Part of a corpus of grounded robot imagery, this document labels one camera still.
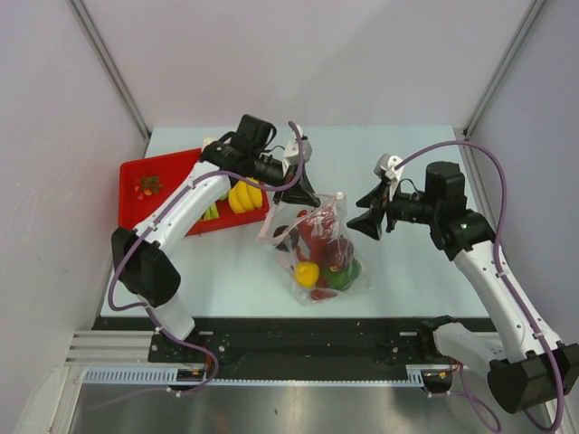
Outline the red toy lobster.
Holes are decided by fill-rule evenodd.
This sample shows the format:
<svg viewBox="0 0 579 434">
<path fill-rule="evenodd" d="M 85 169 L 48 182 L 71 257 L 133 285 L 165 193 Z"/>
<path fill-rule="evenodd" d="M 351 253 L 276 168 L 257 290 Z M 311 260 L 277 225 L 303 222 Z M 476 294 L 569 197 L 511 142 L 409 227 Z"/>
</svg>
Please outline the red toy lobster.
<svg viewBox="0 0 579 434">
<path fill-rule="evenodd" d="M 300 212 L 299 217 L 303 217 L 303 220 L 298 223 L 297 230 L 308 253 L 305 254 L 302 248 L 298 246 L 296 248 L 298 260 L 314 262 L 321 269 L 328 269 L 326 265 L 328 244 L 340 237 L 346 238 L 340 232 L 336 211 L 326 206 L 309 214 Z"/>
</svg>

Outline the dark purple plum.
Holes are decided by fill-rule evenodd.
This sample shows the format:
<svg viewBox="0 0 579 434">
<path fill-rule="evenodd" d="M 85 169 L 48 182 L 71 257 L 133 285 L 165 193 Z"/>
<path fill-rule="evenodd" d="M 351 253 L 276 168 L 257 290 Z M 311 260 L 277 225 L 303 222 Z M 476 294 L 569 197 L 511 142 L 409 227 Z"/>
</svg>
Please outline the dark purple plum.
<svg viewBox="0 0 579 434">
<path fill-rule="evenodd" d="M 284 238 L 275 245 L 275 249 L 282 252 L 294 251 L 299 245 L 299 232 L 292 228 L 288 231 L 288 225 L 281 225 L 277 227 L 273 233 L 274 237 L 279 237 L 284 234 Z"/>
</svg>

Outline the clear zip top bag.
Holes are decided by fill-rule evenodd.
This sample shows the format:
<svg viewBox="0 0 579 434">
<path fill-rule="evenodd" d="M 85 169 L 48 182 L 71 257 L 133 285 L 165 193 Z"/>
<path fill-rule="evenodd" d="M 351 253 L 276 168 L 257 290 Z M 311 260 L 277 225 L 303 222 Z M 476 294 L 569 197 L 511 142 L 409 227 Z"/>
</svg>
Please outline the clear zip top bag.
<svg viewBox="0 0 579 434">
<path fill-rule="evenodd" d="M 370 276 L 346 228 L 346 195 L 320 194 L 320 206 L 275 204 L 257 240 L 284 273 L 303 306 L 368 292 Z"/>
</svg>

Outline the green bell pepper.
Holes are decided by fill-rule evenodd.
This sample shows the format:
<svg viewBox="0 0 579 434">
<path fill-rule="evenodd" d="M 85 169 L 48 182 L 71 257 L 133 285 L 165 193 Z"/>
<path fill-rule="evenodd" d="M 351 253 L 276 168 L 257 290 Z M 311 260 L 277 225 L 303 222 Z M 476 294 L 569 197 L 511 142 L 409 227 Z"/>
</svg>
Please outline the green bell pepper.
<svg viewBox="0 0 579 434">
<path fill-rule="evenodd" d="M 361 272 L 361 263 L 357 259 L 353 259 L 345 269 L 340 271 L 322 269 L 322 277 L 329 288 L 338 291 L 346 291 L 352 287 Z"/>
</svg>

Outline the yellow bell pepper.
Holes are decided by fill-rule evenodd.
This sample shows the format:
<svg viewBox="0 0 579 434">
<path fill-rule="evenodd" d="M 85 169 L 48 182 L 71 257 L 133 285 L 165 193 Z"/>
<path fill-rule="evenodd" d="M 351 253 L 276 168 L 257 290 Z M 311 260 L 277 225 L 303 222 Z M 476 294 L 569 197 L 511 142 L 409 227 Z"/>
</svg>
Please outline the yellow bell pepper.
<svg viewBox="0 0 579 434">
<path fill-rule="evenodd" d="M 294 279 L 304 288 L 316 286 L 320 275 L 318 264 L 314 262 L 302 261 L 294 270 Z"/>
</svg>

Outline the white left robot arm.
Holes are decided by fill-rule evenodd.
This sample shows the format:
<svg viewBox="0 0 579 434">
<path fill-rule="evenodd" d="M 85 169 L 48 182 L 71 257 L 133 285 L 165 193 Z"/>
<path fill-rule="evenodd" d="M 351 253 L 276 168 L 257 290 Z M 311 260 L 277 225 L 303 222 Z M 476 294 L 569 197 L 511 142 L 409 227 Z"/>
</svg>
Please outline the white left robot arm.
<svg viewBox="0 0 579 434">
<path fill-rule="evenodd" d="M 132 230 L 117 228 L 111 236 L 114 274 L 109 283 L 110 308 L 118 283 L 137 297 L 136 307 L 169 337 L 168 350 L 178 360 L 194 359 L 200 350 L 192 334 L 195 321 L 186 311 L 178 289 L 181 276 L 171 261 L 177 244 L 209 207 L 242 182 L 272 192 L 279 202 L 316 208 L 320 200 L 306 175 L 312 148 L 303 129 L 289 123 L 294 139 L 282 157 L 267 154 L 276 134 L 269 122 L 245 115 L 238 128 L 202 147 L 190 173 L 176 190 Z"/>
</svg>

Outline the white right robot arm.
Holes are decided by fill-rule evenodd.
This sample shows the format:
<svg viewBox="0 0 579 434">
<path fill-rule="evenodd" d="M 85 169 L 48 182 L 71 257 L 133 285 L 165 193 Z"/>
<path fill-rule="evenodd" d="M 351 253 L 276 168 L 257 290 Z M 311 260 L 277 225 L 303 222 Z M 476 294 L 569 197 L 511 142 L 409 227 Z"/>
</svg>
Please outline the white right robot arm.
<svg viewBox="0 0 579 434">
<path fill-rule="evenodd" d="M 405 193 L 398 156 L 382 156 L 374 169 L 380 183 L 357 201 L 364 213 L 348 228 L 374 240 L 398 222 L 424 224 L 433 244 L 475 289 L 495 326 L 500 344 L 472 333 L 450 316 L 423 322 L 417 351 L 428 363 L 444 356 L 486 379 L 492 396 L 515 414 L 555 400 L 578 378 L 578 346 L 566 345 L 540 318 L 509 268 L 487 219 L 468 208 L 465 176 L 452 162 L 425 169 L 423 190 Z"/>
</svg>

